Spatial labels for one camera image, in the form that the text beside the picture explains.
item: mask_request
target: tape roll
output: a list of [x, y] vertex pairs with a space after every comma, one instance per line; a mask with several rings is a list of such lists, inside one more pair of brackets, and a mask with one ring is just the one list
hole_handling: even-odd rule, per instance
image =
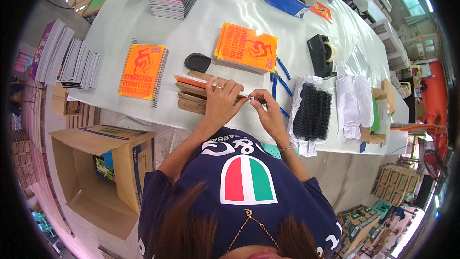
[[330, 63], [335, 58], [335, 48], [331, 45], [330, 42], [327, 42], [327, 41], [324, 42], [324, 45], [329, 46], [329, 48], [331, 49], [331, 56], [326, 60], [327, 63]]

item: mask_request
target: bracelet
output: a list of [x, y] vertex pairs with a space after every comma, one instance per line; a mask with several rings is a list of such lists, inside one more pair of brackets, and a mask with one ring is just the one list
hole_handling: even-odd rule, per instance
[[290, 149], [291, 147], [292, 147], [292, 144], [291, 144], [291, 142], [289, 142], [289, 146], [286, 147], [286, 148], [279, 148], [278, 146], [276, 148], [278, 148], [279, 151], [285, 151], [285, 150]]

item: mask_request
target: gold chain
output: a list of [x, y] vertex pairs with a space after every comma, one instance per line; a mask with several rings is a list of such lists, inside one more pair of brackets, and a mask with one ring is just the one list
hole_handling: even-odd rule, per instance
[[259, 224], [259, 226], [265, 231], [265, 233], [267, 233], [267, 235], [270, 237], [270, 239], [273, 241], [273, 243], [276, 245], [276, 248], [280, 248], [278, 243], [275, 241], [275, 239], [273, 239], [273, 237], [270, 235], [270, 233], [268, 233], [267, 229], [265, 229], [265, 226], [257, 221], [254, 217], [252, 217], [252, 214], [253, 214], [253, 211], [250, 210], [250, 209], [245, 209], [244, 212], [246, 213], [246, 221], [243, 223], [243, 225], [241, 226], [241, 228], [238, 230], [238, 233], [236, 234], [235, 238], [233, 238], [233, 241], [231, 242], [229, 248], [227, 249], [227, 253], [230, 251], [230, 248], [233, 246], [233, 243], [235, 243], [235, 240], [236, 238], [238, 237], [238, 235], [241, 233], [241, 230], [243, 230], [244, 226], [246, 225], [246, 223], [249, 221], [249, 219], [252, 219], [254, 220], [257, 224]]

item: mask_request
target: lined paper notebook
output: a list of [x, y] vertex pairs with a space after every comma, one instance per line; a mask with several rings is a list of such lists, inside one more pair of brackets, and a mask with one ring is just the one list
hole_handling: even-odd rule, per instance
[[278, 38], [225, 22], [214, 56], [259, 74], [275, 71]]
[[168, 53], [166, 46], [139, 44], [133, 39], [118, 94], [151, 100], [152, 108], [156, 107]]

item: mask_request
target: woman's hand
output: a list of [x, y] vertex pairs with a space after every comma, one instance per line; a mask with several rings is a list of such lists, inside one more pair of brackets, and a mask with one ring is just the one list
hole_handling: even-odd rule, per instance
[[201, 127], [213, 131], [211, 135], [227, 124], [248, 101], [246, 98], [241, 98], [235, 103], [236, 97], [241, 91], [244, 91], [244, 88], [243, 85], [235, 83], [233, 79], [227, 83], [220, 79], [213, 91], [213, 83], [216, 80], [217, 77], [213, 77], [206, 83], [206, 111], [200, 123]]
[[286, 148], [291, 142], [284, 127], [280, 106], [266, 89], [256, 89], [250, 96], [263, 99], [267, 102], [268, 110], [265, 111], [262, 104], [257, 100], [251, 100], [250, 104], [259, 114], [259, 119], [265, 131], [273, 138], [278, 147]]

